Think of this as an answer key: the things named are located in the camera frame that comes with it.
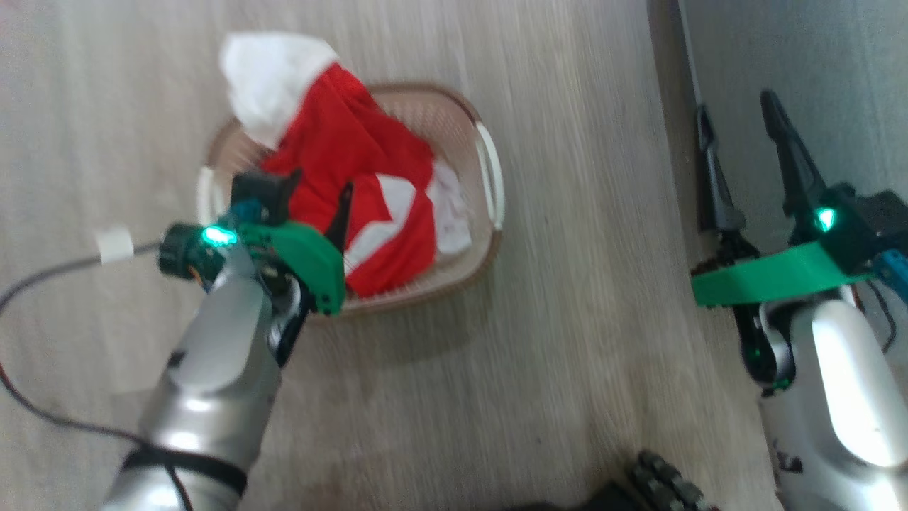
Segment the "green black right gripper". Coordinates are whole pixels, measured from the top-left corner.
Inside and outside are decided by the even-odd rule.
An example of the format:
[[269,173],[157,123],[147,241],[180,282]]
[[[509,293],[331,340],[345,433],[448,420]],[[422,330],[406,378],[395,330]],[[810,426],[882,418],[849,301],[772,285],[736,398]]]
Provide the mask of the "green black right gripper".
[[857,282],[877,280],[908,305],[908,203],[893,191],[859,197],[826,181],[774,90],[760,92],[763,125],[775,143],[785,216],[806,216],[809,240],[759,256],[740,230],[707,106],[695,111],[698,227],[727,231],[718,255],[692,272],[700,307],[729,307],[741,339],[747,372],[766,389],[784,389],[795,378],[789,329],[794,301]]

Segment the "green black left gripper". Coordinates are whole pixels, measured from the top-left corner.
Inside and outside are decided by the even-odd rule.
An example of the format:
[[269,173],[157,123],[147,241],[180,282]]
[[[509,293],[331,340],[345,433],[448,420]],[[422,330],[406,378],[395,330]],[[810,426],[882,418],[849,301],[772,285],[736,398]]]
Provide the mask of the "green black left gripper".
[[158,268],[163,275],[194,280],[207,291],[213,289],[231,255],[252,262],[253,275],[267,268],[291,275],[309,297],[309,308],[322,316],[336,316],[345,301],[343,255],[353,203],[353,183],[344,185],[338,207],[324,236],[291,219],[291,201],[304,171],[300,167],[281,178],[279,226],[220,222],[172,224],[158,249]]

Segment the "beige perforated laundry basket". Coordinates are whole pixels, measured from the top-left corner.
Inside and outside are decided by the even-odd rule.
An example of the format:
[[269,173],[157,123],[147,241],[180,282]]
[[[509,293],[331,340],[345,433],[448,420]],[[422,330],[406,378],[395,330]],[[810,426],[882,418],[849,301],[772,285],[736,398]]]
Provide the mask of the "beige perforated laundry basket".
[[[457,175],[472,243],[457,255],[444,256],[403,287],[364,299],[349,297],[343,305],[344,317],[402,309],[463,291],[494,262],[506,211],[504,174],[495,142],[464,96],[432,83],[377,83],[369,90],[389,116],[427,141]],[[267,152],[233,117],[217,130],[196,179],[200,224],[213,223],[224,213],[233,175],[258,164]]]

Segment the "red garment with white patches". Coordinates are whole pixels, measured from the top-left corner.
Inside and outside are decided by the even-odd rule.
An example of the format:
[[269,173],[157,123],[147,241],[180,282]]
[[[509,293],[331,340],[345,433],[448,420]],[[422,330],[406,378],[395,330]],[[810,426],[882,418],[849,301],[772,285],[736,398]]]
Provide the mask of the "red garment with white patches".
[[366,298],[402,287],[436,259],[428,189],[431,146],[388,116],[361,81],[338,64],[309,87],[278,149],[262,168],[301,170],[289,201],[295,222],[328,230],[351,185],[344,245],[347,287]]

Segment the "plain white garment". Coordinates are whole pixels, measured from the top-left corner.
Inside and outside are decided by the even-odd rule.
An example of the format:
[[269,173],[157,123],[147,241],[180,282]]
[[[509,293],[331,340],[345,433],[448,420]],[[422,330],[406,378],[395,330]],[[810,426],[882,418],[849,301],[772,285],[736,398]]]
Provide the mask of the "plain white garment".
[[279,148],[305,94],[337,62],[324,39],[282,31],[228,33],[218,55],[231,112],[269,150]]

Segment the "white patterned cloth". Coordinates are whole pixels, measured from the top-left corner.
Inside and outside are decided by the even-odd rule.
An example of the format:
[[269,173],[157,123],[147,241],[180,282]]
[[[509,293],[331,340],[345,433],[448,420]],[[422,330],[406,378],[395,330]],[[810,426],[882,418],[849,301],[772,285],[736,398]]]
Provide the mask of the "white patterned cloth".
[[442,258],[454,258],[472,245],[468,207],[456,172],[441,159],[433,161],[432,179],[426,190],[433,207],[436,249]]

